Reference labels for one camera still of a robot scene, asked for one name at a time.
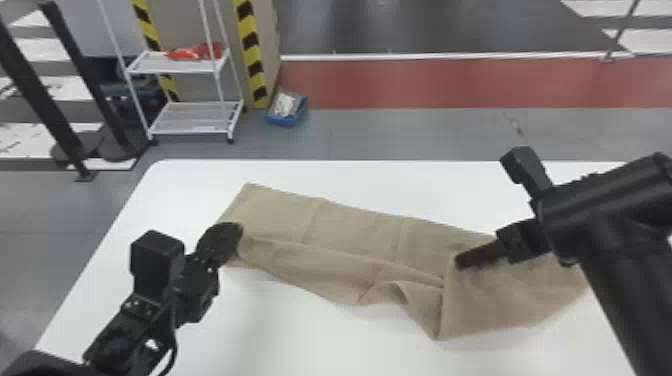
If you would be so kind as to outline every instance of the towel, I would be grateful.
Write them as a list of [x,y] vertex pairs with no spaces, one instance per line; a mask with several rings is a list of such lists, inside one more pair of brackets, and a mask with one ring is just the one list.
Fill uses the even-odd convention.
[[234,266],[337,303],[403,305],[435,339],[530,327],[587,287],[579,268],[563,268],[551,255],[459,271],[455,255],[494,238],[254,184],[219,221],[243,225]]

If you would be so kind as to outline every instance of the white metal shelf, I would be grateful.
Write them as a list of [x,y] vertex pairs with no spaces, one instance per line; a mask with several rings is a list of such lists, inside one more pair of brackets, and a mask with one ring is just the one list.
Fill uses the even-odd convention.
[[226,133],[231,135],[243,101],[169,102],[152,124],[152,134]]
[[173,60],[165,52],[143,51],[126,72],[133,74],[188,74],[188,73],[219,73],[231,51],[227,48],[222,51],[222,57],[212,64],[212,60]]

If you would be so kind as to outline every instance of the hazard stripe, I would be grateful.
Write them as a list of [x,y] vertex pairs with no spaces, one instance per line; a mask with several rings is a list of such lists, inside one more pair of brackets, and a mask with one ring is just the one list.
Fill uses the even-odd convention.
[[270,105],[270,93],[266,85],[254,6],[250,0],[233,0],[233,6],[236,9],[238,37],[243,46],[243,62],[247,68],[254,108],[267,108]]
[[[133,11],[140,24],[142,35],[147,42],[147,47],[152,51],[161,51],[161,42],[159,41],[159,33],[152,22],[152,16],[148,0],[131,0]],[[177,92],[177,84],[173,76],[164,74],[159,80],[161,87],[166,91],[170,99],[174,102],[179,102],[180,98]]]

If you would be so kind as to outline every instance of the metal stand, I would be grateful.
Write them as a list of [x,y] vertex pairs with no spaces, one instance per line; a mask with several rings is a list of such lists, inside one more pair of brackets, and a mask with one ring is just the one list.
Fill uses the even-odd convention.
[[56,140],[56,145],[51,150],[54,160],[57,163],[72,163],[79,173],[77,181],[93,180],[96,172],[86,168],[82,161],[96,154],[96,149],[102,141],[101,135],[97,132],[84,132],[78,137],[63,112],[49,96],[33,67],[14,43],[14,38],[2,20],[0,20],[0,65]]
[[640,2],[642,2],[642,0],[632,0],[630,9],[628,9],[628,13],[625,14],[625,17],[623,18],[623,23],[621,24],[621,27],[618,29],[618,32],[616,32],[616,36],[613,39],[614,44],[607,51],[604,57],[600,59],[601,62],[612,63],[614,61],[614,58],[612,57],[614,51],[616,51],[618,47],[620,47],[621,37],[623,36],[625,29],[627,29],[628,25],[630,25],[630,20],[632,20],[632,17],[635,15],[635,12],[637,11],[637,7],[639,6]]
[[111,162],[121,162],[141,156],[149,145],[146,135],[139,132],[129,134],[124,130],[121,119],[112,112],[107,98],[105,98],[98,84],[98,78],[84,59],[84,55],[82,55],[74,37],[70,33],[58,5],[53,0],[49,0],[40,3],[39,7],[49,20],[68,55],[70,55],[72,63],[84,80],[89,92],[91,92],[91,96],[96,101],[103,119],[105,119],[108,130],[106,135],[111,137],[103,138],[103,142],[98,148],[100,157]]
[[[221,42],[226,47],[222,51],[220,58],[215,58],[213,38],[210,33],[210,23],[208,21],[208,12],[205,9],[205,2],[204,0],[197,0],[201,18],[203,19],[203,30],[208,45],[208,52],[210,53],[209,60],[176,61],[168,58],[162,51],[146,49],[128,67],[123,62],[122,52],[107,16],[105,5],[102,0],[97,1],[108,34],[112,40],[112,45],[119,59],[119,64],[124,70],[124,78],[131,91],[131,97],[140,114],[142,125],[147,132],[147,137],[152,139],[157,134],[226,134],[227,142],[230,144],[233,143],[235,127],[245,103],[242,99],[241,86],[234,64],[231,64],[231,69],[239,99],[233,101],[224,99],[221,72],[230,59],[231,51],[229,49],[230,44],[226,35],[219,1],[212,0],[215,18],[221,31]],[[175,102],[164,90],[168,103],[150,126],[140,106],[138,95],[132,82],[132,76],[140,74],[154,74],[158,80],[160,80],[161,75],[166,74],[212,74],[215,80],[215,87],[217,88],[218,100],[212,102]]]

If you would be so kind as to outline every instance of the gray floor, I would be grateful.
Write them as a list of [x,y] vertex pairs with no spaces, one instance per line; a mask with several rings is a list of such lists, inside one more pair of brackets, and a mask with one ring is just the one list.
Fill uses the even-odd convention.
[[166,158],[496,160],[530,144],[546,159],[629,160],[672,151],[672,110],[313,111],[297,128],[252,112],[237,143],[162,139],[131,172],[0,172],[0,369],[32,347],[152,163]]

